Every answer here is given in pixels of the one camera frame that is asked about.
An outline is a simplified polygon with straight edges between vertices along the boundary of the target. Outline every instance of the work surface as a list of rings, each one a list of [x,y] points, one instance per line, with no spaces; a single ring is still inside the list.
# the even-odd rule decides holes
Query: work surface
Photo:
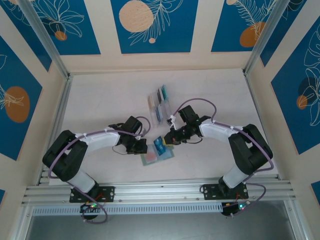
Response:
[[[123,123],[129,116],[150,118],[148,95],[163,84],[167,86],[174,112],[191,98],[205,98],[217,106],[219,122],[246,126],[256,125],[262,132],[253,100],[241,69],[135,71],[75,75],[65,111],[62,130],[89,133],[110,124]],[[190,105],[202,117],[211,116],[213,107],[204,101]],[[183,125],[177,116],[177,126]],[[152,128],[147,134],[151,144],[169,131],[168,125]],[[123,146],[116,150],[124,152]],[[111,147],[90,153],[81,168],[98,183],[180,180],[223,176],[235,164],[229,144],[204,138],[199,144],[174,147],[174,156],[162,162],[143,166],[139,155],[119,155]],[[274,169],[263,174],[277,173]],[[50,185],[63,184],[51,179]]]

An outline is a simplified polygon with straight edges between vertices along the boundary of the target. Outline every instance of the black bracket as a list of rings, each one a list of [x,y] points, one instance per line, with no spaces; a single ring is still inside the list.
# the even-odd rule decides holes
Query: black bracket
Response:
[[[200,192],[203,194],[204,200],[235,200],[238,195],[242,199],[249,198],[247,187],[243,183],[231,188],[228,195],[224,195],[219,190],[219,184],[204,184],[200,187]]]
[[[95,199],[98,203],[113,203],[115,198],[115,187],[114,186],[99,186],[98,187],[98,198]],[[88,198],[83,196],[80,192],[75,189],[71,189],[70,203],[86,203]]]

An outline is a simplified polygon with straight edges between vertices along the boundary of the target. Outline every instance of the purple cable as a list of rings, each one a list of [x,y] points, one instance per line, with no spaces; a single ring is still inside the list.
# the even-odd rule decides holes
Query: purple cable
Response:
[[[145,136],[145,135],[150,131],[150,129],[151,129],[151,123],[150,123],[149,119],[146,118],[145,116],[137,116],[136,119],[144,119],[144,120],[146,120],[146,121],[148,122],[149,128],[148,128],[148,130],[142,135],[142,136]]]
[[[243,210],[238,211],[237,213],[233,214],[233,215],[230,216],[230,217],[234,217],[234,216],[237,216],[237,215],[243,213],[245,210],[247,210],[247,208],[249,208],[250,206],[256,204],[260,199],[262,199],[262,198],[265,196],[266,192],[267,192],[266,187],[263,186],[263,185],[261,185],[261,184],[258,184],[258,183],[248,183],[248,182],[247,182],[247,184],[248,184],[248,185],[252,185],[252,186],[262,187],[262,188],[263,188],[263,193],[261,194],[260,197],[258,197],[258,198],[257,198],[255,201],[253,201],[252,203],[250,203],[250,204],[249,204],[247,207],[245,207]],[[224,206],[223,208],[230,207],[230,206],[233,206],[233,205],[236,205],[236,204],[237,204],[237,203],[231,204],[231,205],[229,205],[229,206]]]
[[[217,107],[216,107],[216,105],[215,105],[213,102],[211,102],[211,101],[209,101],[209,100],[207,100],[207,99],[204,99],[204,98],[196,97],[196,98],[191,98],[191,99],[189,99],[189,100],[186,100],[186,101],[183,102],[183,103],[179,106],[179,108],[173,113],[173,116],[177,114],[177,112],[182,108],[182,106],[183,106],[184,104],[186,104],[186,103],[188,103],[188,102],[190,102],[190,101],[193,101],[193,100],[202,100],[202,101],[205,101],[205,102],[207,102],[207,103],[210,103],[210,104],[214,107],[214,113],[213,113],[213,115],[212,115],[212,117],[211,117],[211,122],[212,122],[213,124],[216,124],[216,125],[219,125],[219,126],[221,126],[221,127],[228,128],[228,129],[229,129],[229,128],[232,128],[231,125],[224,124],[224,123],[217,122],[217,121],[214,122],[214,117],[215,117],[215,115],[216,115],[216,113],[217,113]],[[250,179],[255,173],[263,172],[263,171],[269,171],[269,170],[274,169],[275,166],[274,166],[274,163],[272,162],[271,158],[269,157],[269,155],[267,154],[267,152],[259,145],[259,143],[257,143],[256,140],[254,140],[249,134],[247,134],[246,132],[242,131],[241,129],[238,129],[238,128],[236,128],[236,127],[233,127],[233,129],[234,129],[235,131],[241,133],[242,135],[246,136],[246,137],[252,142],[252,144],[255,145],[255,146],[262,152],[262,154],[266,157],[266,159],[268,160],[268,162],[269,162],[269,164],[270,164],[270,167],[268,167],[268,168],[263,168],[263,169],[258,169],[258,170],[255,171],[253,174],[251,174],[251,175],[248,176],[246,179],[244,179],[242,182],[246,182],[246,181],[247,181],[248,179]],[[248,183],[248,182],[247,182],[246,184],[248,184],[248,185],[254,185],[254,186],[259,186],[259,187],[262,187],[262,188],[264,189],[262,195],[261,195],[260,197],[258,197],[258,199],[257,199],[256,201],[254,201],[252,204],[258,202],[258,201],[259,201],[260,199],[262,199],[262,198],[264,197],[264,195],[266,194],[267,189],[266,189],[265,186],[263,186],[263,185],[261,185],[261,184],[258,184],[258,183]],[[229,205],[229,206],[224,206],[224,208],[233,206],[233,205],[235,205],[235,204],[237,204],[237,203],[231,204],[231,205]],[[238,215],[238,214],[240,214],[240,213],[242,213],[242,212],[243,212],[243,210],[237,212],[237,213],[234,214],[233,216],[236,216],[236,215]]]
[[[54,169],[56,163],[58,162],[58,160],[61,158],[61,156],[65,153],[65,151],[67,149],[69,149],[73,144],[75,144],[75,142],[79,141],[80,139],[83,139],[85,137],[90,137],[90,136],[93,136],[93,135],[97,135],[97,134],[103,134],[105,132],[107,133],[121,133],[121,134],[128,134],[128,135],[131,135],[131,136],[144,136],[146,135],[149,131],[150,131],[150,128],[151,128],[151,124],[150,124],[150,121],[144,117],[144,116],[139,116],[137,118],[143,118],[145,120],[147,120],[148,124],[149,124],[149,128],[148,130],[145,132],[145,134],[135,134],[135,133],[131,133],[131,132],[127,132],[127,131],[122,131],[122,130],[100,130],[100,131],[94,131],[94,132],[90,132],[90,133],[87,133],[87,134],[84,134],[84,135],[81,135],[79,137],[77,137],[76,139],[72,140],[67,146],[65,146],[61,152],[58,154],[58,156],[56,156],[56,158],[54,159],[54,161],[52,162],[50,168],[49,168],[49,172],[48,172],[48,177],[50,179],[58,179],[58,177],[56,176],[52,176],[51,173],[52,173],[52,170]],[[103,224],[105,223],[107,220],[108,220],[108,214],[107,214],[107,211],[105,210],[105,208],[99,203],[97,202],[96,200],[94,200],[92,197],[90,197],[88,194],[86,194],[85,192],[81,191],[79,188],[77,188],[76,186],[73,186],[71,183],[67,182],[69,185],[71,185],[72,187],[74,187],[74,189],[76,189],[79,193],[81,193],[82,195],[84,195],[85,197],[87,197],[89,200],[91,200],[92,202],[96,203],[100,209],[103,210],[104,214],[105,214],[105,219],[103,221],[88,221],[85,219],[85,212],[86,211],[83,211],[82,213],[82,218],[83,218],[83,221],[86,222],[86,223],[89,223],[89,224]]]
[[[190,101],[194,101],[194,100],[201,100],[201,101],[205,101],[207,103],[210,103],[213,107],[214,107],[214,113],[212,114],[212,117],[211,117],[211,122],[214,121],[214,117],[217,113],[217,107],[216,105],[212,102],[212,101],[209,101],[207,99],[204,99],[204,98],[201,98],[201,97],[195,97],[195,98],[191,98],[187,101],[184,101],[179,107],[178,109],[173,113],[173,116],[177,114],[177,112],[183,107],[183,105],[185,105],[186,103],[190,102]]]
[[[85,223],[88,224],[103,224],[108,220],[108,213],[106,211],[106,209],[104,208],[103,205],[101,205],[98,201],[96,201],[95,199],[93,199],[92,197],[90,197],[88,194],[86,194],[85,192],[81,191],[79,188],[77,188],[76,186],[73,186],[70,182],[67,182],[69,185],[71,185],[72,187],[74,187],[75,190],[77,190],[79,193],[81,193],[82,195],[84,195],[85,197],[87,197],[91,202],[97,204],[99,206],[99,208],[104,212],[105,218],[102,221],[88,221],[87,219],[85,219],[85,213],[86,211],[88,211],[88,209],[90,209],[89,207],[87,209],[85,209],[82,212],[82,219]]]
[[[230,125],[228,124],[224,124],[224,123],[221,123],[221,122],[214,122],[214,124],[217,124],[219,126],[222,126],[224,128],[231,128]],[[271,161],[271,158],[269,157],[269,155],[266,153],[266,151],[259,145],[259,143],[257,143],[256,140],[254,140],[249,134],[247,134],[246,132],[242,131],[241,129],[238,129],[236,127],[233,128],[235,131],[241,133],[242,135],[244,135],[245,137],[247,137],[253,145],[255,145],[260,151],[261,153],[265,156],[265,158],[268,160],[269,164],[270,164],[270,167],[267,167],[267,168],[263,168],[263,169],[258,169],[257,171],[255,171],[253,174],[251,174],[250,176],[248,176],[246,179],[243,180],[243,182],[246,182],[249,178],[251,178],[255,173],[258,173],[258,172],[264,172],[264,171],[269,171],[269,170],[272,170],[274,169],[274,163]]]

